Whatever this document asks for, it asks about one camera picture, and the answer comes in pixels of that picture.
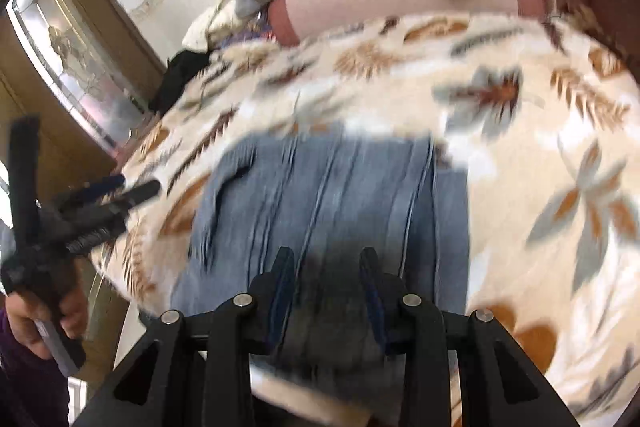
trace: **person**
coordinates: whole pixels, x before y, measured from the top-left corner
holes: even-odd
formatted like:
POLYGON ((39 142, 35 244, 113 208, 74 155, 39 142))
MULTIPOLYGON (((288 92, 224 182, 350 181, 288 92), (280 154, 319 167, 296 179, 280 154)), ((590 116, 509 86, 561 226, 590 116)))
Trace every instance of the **person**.
MULTIPOLYGON (((16 427, 68 427, 66 378, 42 340, 34 320, 49 310, 32 294, 0 294, 0 418, 16 427)), ((70 338, 88 324, 87 299, 76 285, 60 301, 60 325, 70 338)))

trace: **blue jeans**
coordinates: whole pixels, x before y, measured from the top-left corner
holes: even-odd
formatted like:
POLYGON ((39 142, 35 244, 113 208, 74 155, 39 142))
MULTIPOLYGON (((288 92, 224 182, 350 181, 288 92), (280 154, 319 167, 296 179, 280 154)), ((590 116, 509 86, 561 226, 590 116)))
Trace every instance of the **blue jeans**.
POLYGON ((215 309, 289 247, 297 288, 286 331, 276 353, 254 363, 393 417, 403 361, 384 357, 374 341, 358 260, 373 247, 410 291, 464 311, 466 174, 434 156, 429 138, 246 138, 206 187, 172 307, 215 309))

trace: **black clamp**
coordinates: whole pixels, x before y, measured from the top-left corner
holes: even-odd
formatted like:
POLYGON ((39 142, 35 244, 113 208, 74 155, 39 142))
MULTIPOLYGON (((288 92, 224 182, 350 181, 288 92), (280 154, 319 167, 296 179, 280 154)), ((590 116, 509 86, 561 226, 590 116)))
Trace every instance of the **black clamp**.
POLYGON ((86 358, 82 342, 68 338, 60 327, 60 301, 78 283, 74 259, 126 232, 129 211, 153 198, 161 186, 153 180, 100 204, 125 182, 122 175, 109 176, 39 208, 39 127, 36 116, 12 124, 8 171, 15 251, 6 258, 3 253, 0 279, 7 294, 31 291, 49 308, 51 320, 36 321, 36 326, 60 371, 69 377, 86 358))
POLYGON ((254 426, 249 354, 268 355, 280 342, 295 273, 293 252, 283 247, 270 272, 215 311, 164 312, 74 426, 254 426))
POLYGON ((441 312, 360 254, 367 312, 386 355, 406 354, 399 427, 449 427, 447 351, 457 353, 465 427, 577 427, 551 384, 489 310, 441 312))

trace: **skin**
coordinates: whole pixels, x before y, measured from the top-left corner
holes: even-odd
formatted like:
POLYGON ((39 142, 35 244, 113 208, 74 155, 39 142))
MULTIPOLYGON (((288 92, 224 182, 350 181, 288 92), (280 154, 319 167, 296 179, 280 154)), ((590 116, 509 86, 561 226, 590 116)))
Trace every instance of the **skin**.
MULTIPOLYGON (((79 264, 76 264, 76 269, 80 280, 79 264)), ((51 353, 33 323, 36 319, 50 320, 49 309, 30 292, 11 293, 5 297, 4 307, 15 339, 41 359, 50 359, 51 353)), ((60 301, 60 311, 63 315, 60 325, 67 336, 71 339, 81 337, 86 330, 89 313, 86 296, 79 284, 60 301)))

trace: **silver bolt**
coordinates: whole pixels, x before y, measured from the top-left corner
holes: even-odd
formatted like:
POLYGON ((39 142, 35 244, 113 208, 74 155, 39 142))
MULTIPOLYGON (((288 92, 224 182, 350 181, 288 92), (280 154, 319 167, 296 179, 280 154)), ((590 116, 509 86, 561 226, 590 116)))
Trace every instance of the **silver bolt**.
POLYGON ((420 306, 420 304, 422 304, 422 299, 420 299, 420 296, 416 295, 415 293, 407 293, 407 295, 402 297, 402 302, 404 302, 404 304, 406 304, 407 306, 411 306, 413 308, 416 306, 420 306))
POLYGON ((487 308, 476 310, 476 319, 478 319, 480 322, 491 322, 492 320, 494 320, 494 312, 487 308))
POLYGON ((234 304, 243 308, 254 301, 254 298, 248 293, 239 293, 234 297, 234 304))
POLYGON ((160 320, 165 324, 174 324, 180 319, 180 313, 176 310, 169 310, 160 316, 160 320))

